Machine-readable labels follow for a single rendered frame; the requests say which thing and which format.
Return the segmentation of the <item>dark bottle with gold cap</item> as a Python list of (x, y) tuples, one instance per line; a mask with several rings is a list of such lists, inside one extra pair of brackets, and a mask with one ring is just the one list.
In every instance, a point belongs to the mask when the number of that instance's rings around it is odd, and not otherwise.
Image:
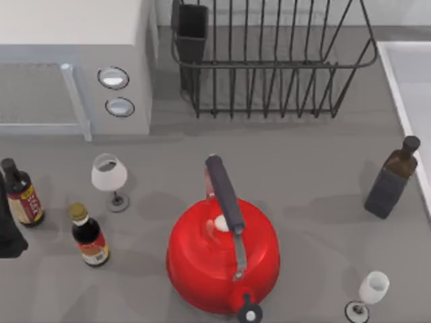
[(110, 257), (110, 250), (99, 223), (89, 215), (82, 203), (70, 205), (68, 214), (72, 221), (72, 236), (83, 261), (90, 267), (105, 264)]

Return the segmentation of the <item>pale microwave oven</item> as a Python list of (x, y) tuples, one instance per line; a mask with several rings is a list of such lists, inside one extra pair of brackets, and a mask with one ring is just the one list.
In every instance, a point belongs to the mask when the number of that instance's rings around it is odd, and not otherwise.
[[(70, 63), (98, 135), (147, 135), (158, 59), (154, 0), (0, 0), (0, 63)], [(97, 80), (119, 67), (130, 82), (120, 90)], [(107, 100), (124, 97), (134, 113), (117, 118)]]

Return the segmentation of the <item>microwave oven door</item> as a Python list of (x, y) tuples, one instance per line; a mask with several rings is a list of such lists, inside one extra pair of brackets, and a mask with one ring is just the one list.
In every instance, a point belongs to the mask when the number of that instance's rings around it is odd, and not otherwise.
[(70, 63), (0, 63), (0, 136), (81, 135), (92, 123)]

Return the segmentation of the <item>slim white wine glass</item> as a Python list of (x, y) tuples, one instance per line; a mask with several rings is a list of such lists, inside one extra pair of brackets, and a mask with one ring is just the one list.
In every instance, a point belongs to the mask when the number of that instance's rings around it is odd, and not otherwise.
[(370, 310), (368, 306), (377, 304), (387, 294), (390, 280), (381, 271), (372, 271), (362, 281), (358, 290), (359, 299), (345, 305), (344, 314), (350, 323), (368, 323)]

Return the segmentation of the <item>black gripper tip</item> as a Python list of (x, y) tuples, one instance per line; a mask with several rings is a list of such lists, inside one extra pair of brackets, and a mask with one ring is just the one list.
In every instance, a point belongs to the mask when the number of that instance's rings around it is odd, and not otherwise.
[(0, 259), (18, 258), (27, 249), (28, 242), (13, 220), (0, 172)]

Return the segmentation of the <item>black cutlery holder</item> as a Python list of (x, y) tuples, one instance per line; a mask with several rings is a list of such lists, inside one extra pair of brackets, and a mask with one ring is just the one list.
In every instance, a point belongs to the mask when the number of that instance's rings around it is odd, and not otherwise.
[(208, 7), (172, 0), (171, 28), (180, 69), (181, 90), (193, 92), (194, 77), (199, 73), (208, 30)]

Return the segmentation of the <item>small microwave knob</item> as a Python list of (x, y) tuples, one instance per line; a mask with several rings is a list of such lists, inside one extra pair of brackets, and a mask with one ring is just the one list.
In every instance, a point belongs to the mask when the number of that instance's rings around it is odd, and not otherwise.
[(105, 102), (106, 111), (117, 118), (127, 118), (135, 111), (135, 105), (127, 98), (117, 97)]

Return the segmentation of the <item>dark square bottle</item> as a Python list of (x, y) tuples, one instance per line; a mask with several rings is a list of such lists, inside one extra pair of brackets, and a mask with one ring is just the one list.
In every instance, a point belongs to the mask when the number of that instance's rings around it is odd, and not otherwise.
[(364, 208), (368, 212), (380, 219), (386, 219), (390, 215), (418, 166), (414, 153), (420, 144), (417, 136), (409, 135), (403, 139), (401, 149), (391, 152), (364, 202)]

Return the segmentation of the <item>large microwave knob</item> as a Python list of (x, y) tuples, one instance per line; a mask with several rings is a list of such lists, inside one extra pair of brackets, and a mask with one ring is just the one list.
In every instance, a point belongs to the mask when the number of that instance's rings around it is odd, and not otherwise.
[(130, 82), (127, 72), (119, 67), (105, 67), (97, 72), (98, 82), (107, 89), (120, 90)]

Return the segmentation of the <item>red kettle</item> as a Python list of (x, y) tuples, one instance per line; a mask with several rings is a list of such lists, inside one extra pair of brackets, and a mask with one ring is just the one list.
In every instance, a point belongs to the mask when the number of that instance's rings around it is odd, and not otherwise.
[(279, 240), (269, 218), (234, 192), (222, 158), (205, 160), (205, 199), (174, 224), (166, 270), (177, 293), (212, 314), (261, 323), (260, 303), (281, 268)]

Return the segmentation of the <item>dark bottle with black cap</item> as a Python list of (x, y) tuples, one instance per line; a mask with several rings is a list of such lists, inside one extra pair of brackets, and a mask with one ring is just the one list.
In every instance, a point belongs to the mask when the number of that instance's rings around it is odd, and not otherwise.
[(29, 174), (19, 170), (8, 157), (0, 162), (5, 179), (7, 200), (12, 215), (24, 226), (34, 227), (44, 220), (44, 208)]

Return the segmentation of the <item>wide white wine glass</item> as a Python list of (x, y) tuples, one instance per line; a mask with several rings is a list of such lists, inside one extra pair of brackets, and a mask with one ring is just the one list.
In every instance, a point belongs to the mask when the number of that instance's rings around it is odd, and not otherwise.
[(98, 155), (92, 164), (91, 181), (102, 192), (109, 192), (107, 208), (120, 213), (129, 206), (129, 197), (122, 191), (128, 179), (128, 171), (120, 159), (111, 153)]

